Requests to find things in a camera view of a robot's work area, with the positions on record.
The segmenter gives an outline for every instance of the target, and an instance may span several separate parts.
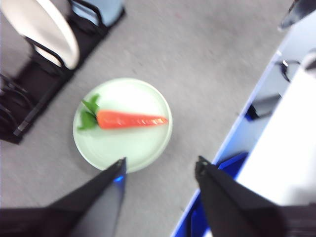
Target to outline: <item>light green plate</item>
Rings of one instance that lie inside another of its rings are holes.
[[[127,172],[140,170],[157,159],[167,146],[172,132],[172,115],[162,94],[150,84],[137,79],[119,78],[101,84],[90,91],[85,100],[100,94],[101,109],[128,113],[161,115],[168,124],[104,130],[95,127],[78,131],[81,125],[80,103],[74,118],[73,134],[81,155],[94,167],[104,170],[118,159],[127,157]]]

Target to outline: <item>carrot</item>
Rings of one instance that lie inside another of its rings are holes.
[[[162,116],[130,114],[113,110],[100,110],[96,104],[99,95],[93,95],[89,101],[83,100],[85,108],[81,111],[81,126],[78,130],[92,129],[99,125],[102,129],[156,126],[168,123]]]
[[[99,110],[96,119],[102,129],[156,126],[168,123],[168,120],[161,116],[130,114],[112,110]]]

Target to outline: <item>floor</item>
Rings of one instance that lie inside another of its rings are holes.
[[[53,2],[67,14],[66,1]],[[74,112],[96,85],[134,77],[165,96],[174,128],[161,157],[129,174],[116,237],[170,236],[197,189],[197,156],[216,154],[284,38],[277,25],[291,2],[127,0],[127,17],[23,142],[1,142],[1,206],[47,205],[94,177],[72,139]],[[1,16],[1,72],[14,76],[28,52]]]

